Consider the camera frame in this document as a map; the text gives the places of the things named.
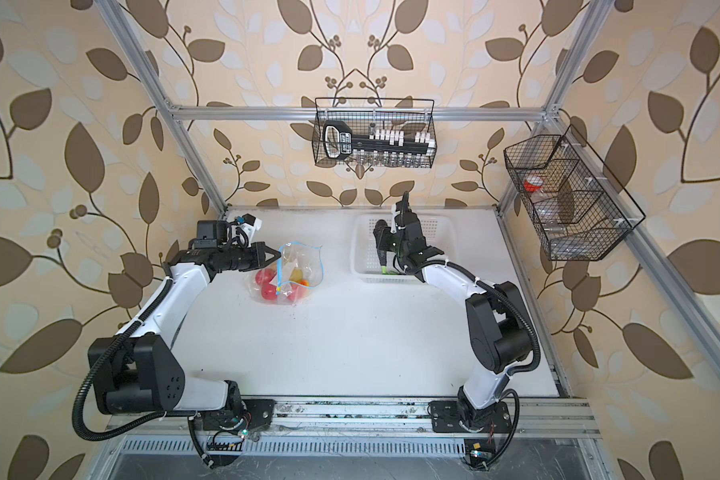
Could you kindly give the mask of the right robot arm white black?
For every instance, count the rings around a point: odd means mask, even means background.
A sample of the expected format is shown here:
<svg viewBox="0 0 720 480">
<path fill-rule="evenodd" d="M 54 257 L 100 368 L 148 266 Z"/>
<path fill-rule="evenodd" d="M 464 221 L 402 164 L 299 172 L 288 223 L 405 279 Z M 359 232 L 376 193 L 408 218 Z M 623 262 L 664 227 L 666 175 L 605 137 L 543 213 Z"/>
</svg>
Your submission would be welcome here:
<svg viewBox="0 0 720 480">
<path fill-rule="evenodd" d="M 519 424 L 520 396 L 508 384 L 514 375 L 530 373 L 541 363 L 539 336 L 520 289 L 509 281 L 488 284 L 446 259 L 443 250 L 428 243 L 407 193 L 392 209 L 392 222 L 377 221 L 373 235 L 381 266 L 387 265 L 392 254 L 398 273 L 445 292 L 465 307 L 469 343 L 477 365 L 457 392 L 458 428 L 493 435 L 501 409 L 508 400 L 513 403 L 504 442 L 466 452 L 469 468 L 488 471 L 507 451 Z"/>
</svg>

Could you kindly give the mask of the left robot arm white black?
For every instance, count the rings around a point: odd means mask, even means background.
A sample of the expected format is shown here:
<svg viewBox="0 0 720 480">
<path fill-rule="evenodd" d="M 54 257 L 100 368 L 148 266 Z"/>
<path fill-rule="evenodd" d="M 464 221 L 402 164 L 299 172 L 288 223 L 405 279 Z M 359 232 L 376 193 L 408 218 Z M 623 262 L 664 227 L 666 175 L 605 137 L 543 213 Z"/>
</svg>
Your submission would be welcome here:
<svg viewBox="0 0 720 480">
<path fill-rule="evenodd" d="M 195 452 L 213 469 L 220 460 L 208 453 L 199 429 L 245 440 L 268 428 L 273 400 L 247 402 L 233 380 L 190 376 L 172 346 L 192 305 L 217 274 L 259 271 L 280 257 L 263 242 L 241 246 L 199 240 L 164 262 L 165 278 L 147 305 L 115 335 L 89 347 L 90 369 L 71 413 L 76 435 L 106 441 L 154 420 L 183 418 Z"/>
</svg>

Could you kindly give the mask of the clear zip top bag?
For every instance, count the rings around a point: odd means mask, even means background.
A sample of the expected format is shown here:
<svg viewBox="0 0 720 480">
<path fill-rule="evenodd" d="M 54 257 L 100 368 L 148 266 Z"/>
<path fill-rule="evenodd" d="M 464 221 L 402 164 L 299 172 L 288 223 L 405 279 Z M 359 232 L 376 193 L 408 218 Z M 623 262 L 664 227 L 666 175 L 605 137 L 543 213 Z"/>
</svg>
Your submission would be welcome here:
<svg viewBox="0 0 720 480">
<path fill-rule="evenodd" d="M 306 299 L 324 280 L 322 249 L 300 242 L 283 244 L 277 258 L 249 275 L 253 301 L 293 306 Z"/>
</svg>

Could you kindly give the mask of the red toy tomato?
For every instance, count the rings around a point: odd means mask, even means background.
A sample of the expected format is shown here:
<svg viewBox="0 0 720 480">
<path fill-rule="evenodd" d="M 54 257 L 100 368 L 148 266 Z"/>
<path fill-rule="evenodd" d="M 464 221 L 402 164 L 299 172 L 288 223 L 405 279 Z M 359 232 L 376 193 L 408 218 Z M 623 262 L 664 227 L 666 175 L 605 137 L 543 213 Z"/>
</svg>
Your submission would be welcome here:
<svg viewBox="0 0 720 480">
<path fill-rule="evenodd" d="M 273 268 L 265 268 L 258 270 L 255 275 L 255 282 L 259 286 L 270 284 L 277 276 L 277 271 Z"/>
</svg>

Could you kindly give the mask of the dark toy eggplant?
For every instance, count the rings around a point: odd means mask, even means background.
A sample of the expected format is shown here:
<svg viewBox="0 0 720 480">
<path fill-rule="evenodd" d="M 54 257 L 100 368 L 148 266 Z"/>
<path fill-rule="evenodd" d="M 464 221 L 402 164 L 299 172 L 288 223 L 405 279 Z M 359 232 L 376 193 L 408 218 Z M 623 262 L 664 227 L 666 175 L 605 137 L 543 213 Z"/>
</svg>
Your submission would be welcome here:
<svg viewBox="0 0 720 480">
<path fill-rule="evenodd" d="M 381 272 L 386 275 L 388 261 L 387 252 L 389 251 L 390 245 L 391 227 L 385 220 L 379 219 L 374 225 L 373 236 Z"/>
</svg>

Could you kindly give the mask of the red yellow toy mango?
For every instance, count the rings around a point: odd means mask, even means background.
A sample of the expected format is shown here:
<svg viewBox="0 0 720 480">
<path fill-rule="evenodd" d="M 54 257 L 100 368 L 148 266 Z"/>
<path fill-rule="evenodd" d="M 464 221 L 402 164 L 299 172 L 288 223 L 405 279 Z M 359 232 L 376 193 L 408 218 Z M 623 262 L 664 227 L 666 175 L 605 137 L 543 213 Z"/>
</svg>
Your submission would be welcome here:
<svg viewBox="0 0 720 480">
<path fill-rule="evenodd" d="M 309 293 L 309 288 L 301 283 L 290 283 L 290 290 L 288 292 L 288 300 L 296 304 L 303 300 L 303 298 Z"/>
</svg>

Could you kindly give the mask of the red toy apple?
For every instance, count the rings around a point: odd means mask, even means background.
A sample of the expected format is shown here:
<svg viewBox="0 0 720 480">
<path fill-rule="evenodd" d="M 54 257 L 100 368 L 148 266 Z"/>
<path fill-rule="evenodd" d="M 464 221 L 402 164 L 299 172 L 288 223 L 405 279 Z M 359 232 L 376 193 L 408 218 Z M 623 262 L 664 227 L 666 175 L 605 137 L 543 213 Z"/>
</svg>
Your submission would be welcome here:
<svg viewBox="0 0 720 480">
<path fill-rule="evenodd" d="M 274 302 L 277 300 L 278 287 L 271 283 L 263 284 L 261 286 L 261 297 L 268 302 Z"/>
</svg>

